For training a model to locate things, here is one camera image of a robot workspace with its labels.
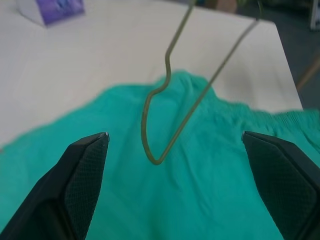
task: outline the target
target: table surface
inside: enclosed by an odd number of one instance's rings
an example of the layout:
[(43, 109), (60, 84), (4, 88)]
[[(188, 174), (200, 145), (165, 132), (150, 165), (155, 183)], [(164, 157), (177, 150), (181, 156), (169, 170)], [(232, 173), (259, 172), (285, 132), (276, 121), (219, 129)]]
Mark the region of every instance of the table surface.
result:
[[(41, 27), (0, 0), (0, 145), (118, 84), (165, 74), (165, 51), (186, 5), (88, 0), (86, 15)], [(171, 57), (173, 69), (209, 79), (253, 21), (196, 8)], [(260, 22), (214, 82), (217, 95), (254, 109), (302, 109), (276, 26)]]

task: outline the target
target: wire hanger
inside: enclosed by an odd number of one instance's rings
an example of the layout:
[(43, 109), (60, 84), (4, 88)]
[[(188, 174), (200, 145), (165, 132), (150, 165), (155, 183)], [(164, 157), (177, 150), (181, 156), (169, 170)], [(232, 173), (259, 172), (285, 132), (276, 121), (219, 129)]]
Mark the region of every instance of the wire hanger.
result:
[(248, 35), (248, 33), (258, 24), (258, 20), (255, 20), (253, 23), (251, 23), (249, 25), (249, 27), (240, 35), (240, 37), (237, 39), (237, 41), (235, 42), (235, 44), (233, 45), (233, 47), (231, 48), (230, 52), (228, 53), (228, 55), (225, 57), (225, 59), (223, 60), (223, 62), (221, 63), (221, 65), (219, 66), (219, 68), (216, 70), (216, 72), (214, 73), (214, 75), (212, 76), (211, 80), (208, 82), (208, 84), (205, 86), (204, 90), (202, 91), (202, 93), (200, 94), (200, 96), (198, 97), (198, 99), (195, 101), (195, 103), (193, 104), (193, 106), (191, 107), (191, 109), (189, 110), (189, 112), (187, 113), (187, 115), (184, 117), (182, 123), (180, 124), (180, 126), (177, 128), (177, 130), (175, 131), (173, 137), (171, 138), (170, 142), (168, 143), (168, 145), (166, 146), (166, 148), (164, 149), (163, 153), (161, 154), (160, 158), (158, 160), (155, 159), (155, 157), (153, 156), (151, 150), (150, 150), (150, 146), (148, 144), (148, 138), (147, 138), (147, 119), (148, 119), (148, 112), (149, 112), (149, 107), (150, 107), (150, 102), (152, 100), (152, 98), (163, 92), (167, 86), (170, 83), (171, 80), (171, 65), (170, 65), (170, 55), (189, 19), (189, 16), (194, 8), (194, 5), (196, 4), (197, 0), (190, 0), (189, 2), (189, 7), (188, 10), (186, 11), (175, 35), (173, 36), (173, 39), (165, 53), (165, 70), (166, 70), (166, 76), (165, 76), (165, 81), (163, 83), (163, 85), (161, 85), (160, 87), (152, 90), (146, 97), (145, 103), (144, 103), (144, 107), (143, 107), (143, 112), (142, 112), (142, 120), (141, 120), (141, 138), (142, 138), (142, 145), (145, 151), (146, 156), (148, 157), (148, 159), (150, 160), (151, 163), (153, 163), (154, 165), (159, 165), (161, 164), (166, 156), (168, 155), (170, 149), (172, 148), (172, 146), (174, 145), (175, 141), (177, 140), (178, 136), (180, 135), (180, 133), (182, 132), (182, 130), (184, 129), (184, 127), (186, 126), (188, 120), (190, 119), (190, 117), (192, 116), (192, 114), (194, 113), (194, 111), (196, 110), (196, 108), (198, 107), (198, 105), (200, 104), (200, 102), (202, 101), (202, 99), (205, 97), (206, 93), (208, 92), (208, 90), (211, 88), (212, 83), (215, 81), (215, 79), (217, 78), (217, 76), (219, 75), (219, 73), (221, 72), (221, 70), (224, 68), (224, 66), (226, 65), (226, 63), (228, 62), (228, 60), (230, 59), (230, 57), (233, 55), (233, 53), (235, 52), (235, 50), (237, 49), (237, 47), (239, 46), (239, 44), (241, 43), (241, 41), (245, 38), (245, 36)]

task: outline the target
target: floor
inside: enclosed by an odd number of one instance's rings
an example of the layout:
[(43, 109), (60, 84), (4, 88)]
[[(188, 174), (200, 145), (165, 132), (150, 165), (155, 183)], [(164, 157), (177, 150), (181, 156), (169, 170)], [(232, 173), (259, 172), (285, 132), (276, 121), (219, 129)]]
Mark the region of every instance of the floor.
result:
[[(189, 0), (173, 0), (187, 3)], [(237, 14), (258, 18), (260, 11), (255, 1), (245, 7), (238, 7)], [(309, 11), (288, 10), (287, 8), (263, 7), (263, 19), (272, 21), (278, 29), (282, 46), (294, 82), (314, 56), (320, 53), (320, 32), (309, 30)], [(320, 110), (320, 71), (299, 93), (304, 109)]]

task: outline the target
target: green cloth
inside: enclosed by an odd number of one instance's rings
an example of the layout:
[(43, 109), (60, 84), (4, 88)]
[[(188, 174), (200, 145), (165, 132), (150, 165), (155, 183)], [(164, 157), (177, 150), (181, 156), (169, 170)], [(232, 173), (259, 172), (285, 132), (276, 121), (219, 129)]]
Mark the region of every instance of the green cloth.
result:
[[(294, 142), (320, 165), (317, 111), (276, 115), (206, 95), (159, 166), (147, 159), (140, 124), (155, 85), (116, 86), (35, 129), (0, 153), (0, 230), (36, 181), (76, 140), (109, 132), (100, 197), (87, 240), (278, 240), (241, 141), (252, 131)], [(207, 81), (176, 72), (151, 102), (147, 135), (158, 157)]]

